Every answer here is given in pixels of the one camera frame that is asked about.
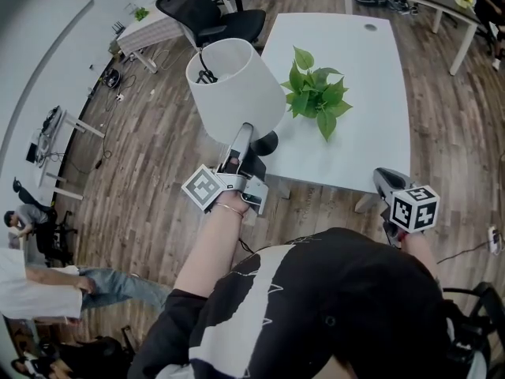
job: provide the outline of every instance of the lamp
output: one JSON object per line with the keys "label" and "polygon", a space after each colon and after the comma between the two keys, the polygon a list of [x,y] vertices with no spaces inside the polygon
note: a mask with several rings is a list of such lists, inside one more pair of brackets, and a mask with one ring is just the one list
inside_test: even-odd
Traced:
{"label": "lamp", "polygon": [[[217,81],[202,80],[208,71]],[[189,61],[186,78],[204,128],[215,141],[232,144],[248,123],[252,150],[258,156],[275,150],[279,139],[273,129],[286,111],[286,97],[249,42],[230,38],[206,46]]]}

